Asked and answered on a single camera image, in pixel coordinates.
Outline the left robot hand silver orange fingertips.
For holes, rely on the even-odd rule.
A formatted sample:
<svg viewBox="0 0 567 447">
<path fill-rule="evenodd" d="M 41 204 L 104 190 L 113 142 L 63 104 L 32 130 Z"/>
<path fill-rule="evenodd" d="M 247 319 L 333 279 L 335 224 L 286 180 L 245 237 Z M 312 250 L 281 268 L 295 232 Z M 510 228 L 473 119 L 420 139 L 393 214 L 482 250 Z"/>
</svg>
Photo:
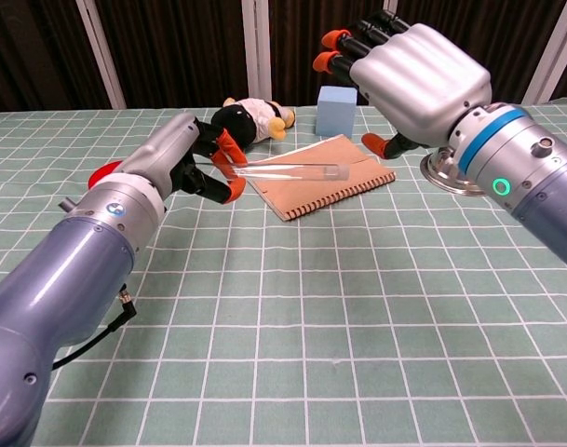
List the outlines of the left robot hand silver orange fingertips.
<svg viewBox="0 0 567 447">
<path fill-rule="evenodd" d="M 211 178 L 196 166 L 195 155 L 210 159 L 226 181 Z M 116 170 L 139 175 L 157 189 L 162 198 L 182 190 L 220 204 L 237 200 L 246 180 L 234 172 L 247 159 L 227 129 L 180 113 L 153 133 Z"/>
</svg>

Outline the right robot hand silver orange fingertips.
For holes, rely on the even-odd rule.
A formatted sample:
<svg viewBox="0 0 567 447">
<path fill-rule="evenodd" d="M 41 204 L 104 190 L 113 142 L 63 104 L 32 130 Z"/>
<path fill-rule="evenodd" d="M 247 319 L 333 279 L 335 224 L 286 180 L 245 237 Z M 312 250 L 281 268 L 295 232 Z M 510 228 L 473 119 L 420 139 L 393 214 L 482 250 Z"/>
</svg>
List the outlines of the right robot hand silver orange fingertips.
<svg viewBox="0 0 567 447">
<path fill-rule="evenodd" d="M 396 129 L 389 140 L 362 137 L 383 159 L 447 145 L 460 119 L 492 99 L 483 66 L 435 29 L 387 9 L 358 20 L 353 31 L 326 33 L 321 43 L 314 70 L 356 88 Z"/>
</svg>

